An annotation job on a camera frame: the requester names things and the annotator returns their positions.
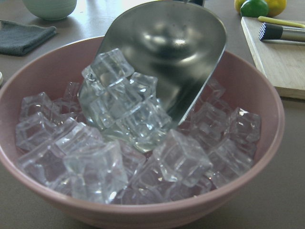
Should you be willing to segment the steel ice scoop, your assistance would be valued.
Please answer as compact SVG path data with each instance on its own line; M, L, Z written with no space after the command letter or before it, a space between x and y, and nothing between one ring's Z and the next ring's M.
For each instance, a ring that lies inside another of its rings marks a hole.
M127 10L82 71L78 98L87 122L153 150L186 119L225 45L223 23L202 6L168 0Z

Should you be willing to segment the pink bowl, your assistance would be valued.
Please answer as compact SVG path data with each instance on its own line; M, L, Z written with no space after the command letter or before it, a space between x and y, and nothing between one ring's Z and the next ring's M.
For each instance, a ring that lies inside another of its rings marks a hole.
M254 166L233 182L181 201L155 205L95 204L50 190L23 174L16 161L21 152L15 146L15 125L23 97L46 92L58 98L67 83L80 82L81 70L94 58L102 42L95 37L70 43L23 64L0 91L0 160L13 177L49 204L74 219L102 229L169 229L186 225L222 206L252 181L276 154L285 129L282 101L264 75L252 64L224 52L213 73L226 87L225 100L262 118L261 137Z

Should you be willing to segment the clear ice cubes pile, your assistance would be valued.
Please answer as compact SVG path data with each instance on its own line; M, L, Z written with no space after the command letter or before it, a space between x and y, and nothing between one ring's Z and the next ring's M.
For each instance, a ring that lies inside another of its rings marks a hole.
M157 79L136 72L119 49L82 75L61 98L42 92L21 103L17 166L45 187L96 203L157 204L207 193L253 166L261 117L231 108L216 80L172 129Z

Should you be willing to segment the yellow lemon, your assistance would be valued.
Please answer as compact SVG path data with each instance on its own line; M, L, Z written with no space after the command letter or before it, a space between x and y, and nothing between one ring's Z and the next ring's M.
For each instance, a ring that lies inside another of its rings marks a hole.
M268 17L275 17L281 14L287 6L287 0L265 0L268 5Z
M241 12L241 6L243 5L243 3L245 2L246 0L234 0L234 8L236 10L237 13L240 14Z

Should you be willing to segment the bamboo cutting board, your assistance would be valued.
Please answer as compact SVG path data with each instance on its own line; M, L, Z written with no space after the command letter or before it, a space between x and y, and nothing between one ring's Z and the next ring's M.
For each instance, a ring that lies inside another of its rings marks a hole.
M257 69L282 97L305 98L305 44L259 40L261 22L242 17L242 29Z

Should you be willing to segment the green lime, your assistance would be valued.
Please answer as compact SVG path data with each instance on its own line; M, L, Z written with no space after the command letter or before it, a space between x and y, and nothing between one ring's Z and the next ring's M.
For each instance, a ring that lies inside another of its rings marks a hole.
M266 16L269 12L268 4L264 0L246 0L240 7L242 17Z

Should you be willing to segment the green bowl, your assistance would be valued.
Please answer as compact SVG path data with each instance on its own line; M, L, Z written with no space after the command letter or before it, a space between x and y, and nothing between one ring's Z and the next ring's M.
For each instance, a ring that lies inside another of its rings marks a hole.
M23 0L30 13L47 21L65 19L76 8L76 0Z

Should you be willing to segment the yellow plastic knife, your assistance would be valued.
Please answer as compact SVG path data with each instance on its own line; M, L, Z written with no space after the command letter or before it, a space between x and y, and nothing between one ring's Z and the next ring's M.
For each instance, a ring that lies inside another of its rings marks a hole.
M286 21L286 20L279 20L279 19L274 19L270 17L265 17L265 16L259 16L258 20L260 22L266 22L266 23L273 23L273 24L278 24L278 25L284 25L284 26L291 26L291 27L298 27L298 28L305 28L304 24L293 22L293 21Z

